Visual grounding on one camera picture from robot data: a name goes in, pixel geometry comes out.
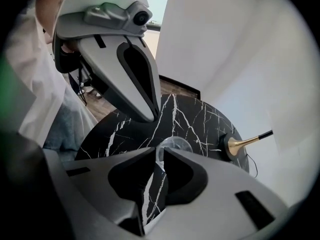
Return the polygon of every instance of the black marble table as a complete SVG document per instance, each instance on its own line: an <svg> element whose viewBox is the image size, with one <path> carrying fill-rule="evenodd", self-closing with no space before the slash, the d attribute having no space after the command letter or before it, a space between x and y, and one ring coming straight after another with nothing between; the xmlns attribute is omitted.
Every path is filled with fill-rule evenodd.
<svg viewBox="0 0 320 240"><path fill-rule="evenodd" d="M116 109L87 135L75 159L102 158L156 147L168 137L179 136L190 143L194 153L221 160L219 138L228 132L241 140L234 125L211 105L187 96L163 95L157 121L135 122ZM239 159L230 163L249 172L244 149L240 150Z"/></svg>

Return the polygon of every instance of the person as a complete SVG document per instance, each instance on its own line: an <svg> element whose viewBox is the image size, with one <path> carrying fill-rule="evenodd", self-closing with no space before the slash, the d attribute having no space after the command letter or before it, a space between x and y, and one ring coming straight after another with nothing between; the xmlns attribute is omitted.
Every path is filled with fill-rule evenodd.
<svg viewBox="0 0 320 240"><path fill-rule="evenodd" d="M33 5L18 15L4 54L36 96L19 133L43 148L57 151L62 160L70 160L97 120L57 71L47 49L43 29L53 36L59 2L33 0Z"/></svg>

